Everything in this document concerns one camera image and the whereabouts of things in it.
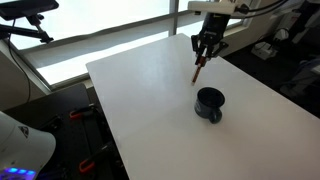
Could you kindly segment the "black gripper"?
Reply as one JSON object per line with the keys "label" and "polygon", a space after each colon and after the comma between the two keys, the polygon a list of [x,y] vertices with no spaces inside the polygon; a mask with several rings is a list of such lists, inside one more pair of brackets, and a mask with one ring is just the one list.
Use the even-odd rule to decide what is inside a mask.
{"label": "black gripper", "polygon": [[200,32],[191,36],[192,49],[195,52],[195,64],[205,65],[212,57],[216,57],[228,47],[223,42],[224,32],[230,20],[230,15],[207,13]]}

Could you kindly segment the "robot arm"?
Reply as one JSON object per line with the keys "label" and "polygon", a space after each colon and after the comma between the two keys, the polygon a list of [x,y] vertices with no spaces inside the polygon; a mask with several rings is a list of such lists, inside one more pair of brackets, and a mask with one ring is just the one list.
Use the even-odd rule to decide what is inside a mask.
{"label": "robot arm", "polygon": [[187,8],[196,15],[206,13],[203,25],[198,34],[191,36],[192,48],[196,53],[195,65],[204,67],[207,61],[216,57],[228,47],[223,42],[229,20],[235,13],[240,13],[239,19],[262,16],[276,10],[289,0],[276,0],[268,5],[251,8],[245,0],[205,0],[189,1]]}

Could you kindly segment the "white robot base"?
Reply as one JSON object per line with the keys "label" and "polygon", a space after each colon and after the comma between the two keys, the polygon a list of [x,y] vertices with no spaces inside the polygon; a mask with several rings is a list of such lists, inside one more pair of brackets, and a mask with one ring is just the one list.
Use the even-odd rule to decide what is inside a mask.
{"label": "white robot base", "polygon": [[55,149],[51,133],[0,112],[0,180],[35,180]]}

